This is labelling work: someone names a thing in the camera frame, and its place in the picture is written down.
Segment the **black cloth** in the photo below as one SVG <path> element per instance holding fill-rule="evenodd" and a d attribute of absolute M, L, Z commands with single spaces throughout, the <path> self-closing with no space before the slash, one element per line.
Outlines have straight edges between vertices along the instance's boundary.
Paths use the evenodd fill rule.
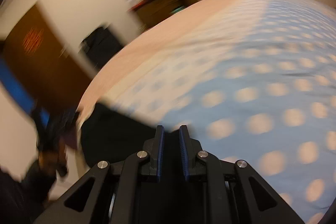
<path fill-rule="evenodd" d="M 101 160 L 110 163 L 125 160 L 142 150 L 145 140 L 155 136 L 156 128 L 144 125 L 96 103 L 91 116 L 82 125 L 81 145 L 88 166 Z"/>
<path fill-rule="evenodd" d="M 123 48 L 117 37 L 108 28 L 103 27 L 95 29 L 82 43 L 86 56 L 99 69 Z"/>
<path fill-rule="evenodd" d="M 41 172 L 36 160 L 18 182 L 0 169 L 0 223 L 27 224 L 43 212 L 43 201 L 56 177 Z"/>

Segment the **person's hand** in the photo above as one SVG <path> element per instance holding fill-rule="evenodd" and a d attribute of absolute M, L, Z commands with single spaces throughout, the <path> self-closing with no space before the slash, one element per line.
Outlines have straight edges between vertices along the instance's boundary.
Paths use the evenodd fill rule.
<path fill-rule="evenodd" d="M 39 152 L 39 166 L 43 173 L 55 176 L 57 164 L 67 164 L 66 147 L 63 140 L 59 141 L 58 152 L 42 151 Z"/>

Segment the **dark jacket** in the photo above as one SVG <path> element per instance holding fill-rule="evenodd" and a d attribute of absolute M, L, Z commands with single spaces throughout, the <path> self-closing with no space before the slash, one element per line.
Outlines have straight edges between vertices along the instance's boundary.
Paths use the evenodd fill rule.
<path fill-rule="evenodd" d="M 37 160 L 21 182 L 0 169 L 0 223 L 33 223 L 55 181 L 56 177 L 41 172 Z"/>

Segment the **triangular cutout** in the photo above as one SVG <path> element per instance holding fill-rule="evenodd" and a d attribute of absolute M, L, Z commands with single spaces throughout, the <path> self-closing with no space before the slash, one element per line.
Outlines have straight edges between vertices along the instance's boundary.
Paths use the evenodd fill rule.
<path fill-rule="evenodd" d="M 249 182 L 259 211 L 262 212 L 277 205 L 274 198 L 272 198 L 267 190 L 254 177 L 249 177 Z"/>
<path fill-rule="evenodd" d="M 89 198 L 95 178 L 89 178 L 76 192 L 74 192 L 65 202 L 64 206 L 75 211 L 82 212 L 84 210 L 87 199 Z"/>

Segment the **person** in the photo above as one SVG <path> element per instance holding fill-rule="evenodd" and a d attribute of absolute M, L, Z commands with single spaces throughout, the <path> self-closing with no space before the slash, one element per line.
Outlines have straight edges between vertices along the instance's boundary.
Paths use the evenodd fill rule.
<path fill-rule="evenodd" d="M 23 180 L 16 181 L 0 168 L 0 223 L 28 224 L 44 211 L 56 181 L 56 167 L 67 164 L 65 143 L 58 151 L 39 151 Z"/>

